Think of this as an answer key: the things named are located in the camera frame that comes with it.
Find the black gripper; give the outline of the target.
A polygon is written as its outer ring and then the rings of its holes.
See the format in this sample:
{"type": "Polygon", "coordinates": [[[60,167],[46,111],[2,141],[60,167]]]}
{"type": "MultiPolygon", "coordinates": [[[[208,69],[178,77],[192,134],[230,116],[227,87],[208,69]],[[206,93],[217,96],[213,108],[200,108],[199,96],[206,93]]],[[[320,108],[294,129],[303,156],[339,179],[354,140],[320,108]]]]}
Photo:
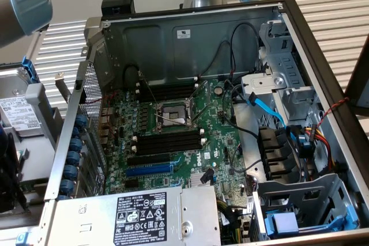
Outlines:
{"type": "Polygon", "coordinates": [[[1,126],[1,213],[13,210],[16,203],[24,211],[28,210],[27,199],[17,176],[19,168],[13,135],[1,126]]]}

